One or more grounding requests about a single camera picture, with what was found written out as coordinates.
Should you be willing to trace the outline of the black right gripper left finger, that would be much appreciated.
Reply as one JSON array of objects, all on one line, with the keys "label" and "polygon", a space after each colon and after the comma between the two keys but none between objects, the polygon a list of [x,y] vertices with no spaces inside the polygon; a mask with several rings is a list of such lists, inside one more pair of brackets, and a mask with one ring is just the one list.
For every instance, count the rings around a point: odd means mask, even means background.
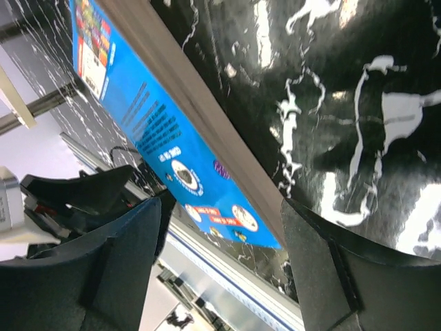
[{"label": "black right gripper left finger", "polygon": [[1,262],[2,330],[138,330],[161,201],[31,259]]}]

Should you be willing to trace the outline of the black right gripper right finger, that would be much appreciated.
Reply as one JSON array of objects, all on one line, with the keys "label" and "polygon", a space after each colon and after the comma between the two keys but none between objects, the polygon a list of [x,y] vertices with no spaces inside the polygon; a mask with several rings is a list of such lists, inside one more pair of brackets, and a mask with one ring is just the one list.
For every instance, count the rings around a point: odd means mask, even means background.
[{"label": "black right gripper right finger", "polygon": [[294,200],[281,217],[306,330],[439,330],[440,262],[332,224]]}]

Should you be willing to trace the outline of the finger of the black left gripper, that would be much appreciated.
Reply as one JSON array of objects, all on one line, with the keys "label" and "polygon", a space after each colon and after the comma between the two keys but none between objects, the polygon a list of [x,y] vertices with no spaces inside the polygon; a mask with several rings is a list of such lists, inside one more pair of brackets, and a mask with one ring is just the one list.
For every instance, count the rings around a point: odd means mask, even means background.
[{"label": "finger of the black left gripper", "polygon": [[28,174],[21,181],[20,189],[35,200],[38,211],[69,214],[74,208],[88,214],[104,214],[121,200],[133,172],[132,166],[124,165],[72,179],[48,179]]}]

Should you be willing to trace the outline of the blue paperback book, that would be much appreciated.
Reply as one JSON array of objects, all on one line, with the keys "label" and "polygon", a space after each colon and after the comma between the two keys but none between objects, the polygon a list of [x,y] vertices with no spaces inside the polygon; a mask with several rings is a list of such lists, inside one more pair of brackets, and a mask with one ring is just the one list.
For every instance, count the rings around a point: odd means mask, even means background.
[{"label": "blue paperback book", "polygon": [[95,1],[71,1],[73,66],[92,95],[203,231],[278,249],[281,242]]}]

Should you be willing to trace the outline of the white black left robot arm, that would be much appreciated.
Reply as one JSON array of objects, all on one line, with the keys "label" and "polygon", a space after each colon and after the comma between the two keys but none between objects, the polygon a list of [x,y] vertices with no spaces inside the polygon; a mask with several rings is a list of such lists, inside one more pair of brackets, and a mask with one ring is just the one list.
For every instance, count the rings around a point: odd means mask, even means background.
[{"label": "white black left robot arm", "polygon": [[1,260],[24,258],[93,231],[128,211],[132,166],[77,178],[22,180],[1,167]]}]

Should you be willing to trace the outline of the white two-tier shelf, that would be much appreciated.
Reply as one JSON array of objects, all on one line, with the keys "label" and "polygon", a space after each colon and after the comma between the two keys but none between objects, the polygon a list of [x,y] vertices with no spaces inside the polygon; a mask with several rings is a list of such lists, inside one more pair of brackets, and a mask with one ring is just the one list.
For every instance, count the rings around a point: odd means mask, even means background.
[{"label": "white two-tier shelf", "polygon": [[37,124],[36,118],[66,102],[68,97],[77,95],[74,83],[68,83],[58,90],[25,104],[25,101],[1,68],[1,101],[10,110],[1,117],[1,135],[19,127],[30,129]]}]

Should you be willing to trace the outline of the aluminium rail frame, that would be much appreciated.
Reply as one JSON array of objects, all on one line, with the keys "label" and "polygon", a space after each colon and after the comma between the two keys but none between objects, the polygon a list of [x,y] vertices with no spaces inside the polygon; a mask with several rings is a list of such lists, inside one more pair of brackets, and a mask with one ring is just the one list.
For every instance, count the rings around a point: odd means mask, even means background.
[{"label": "aluminium rail frame", "polygon": [[176,204],[160,262],[234,330],[304,330],[287,253],[199,230]]}]

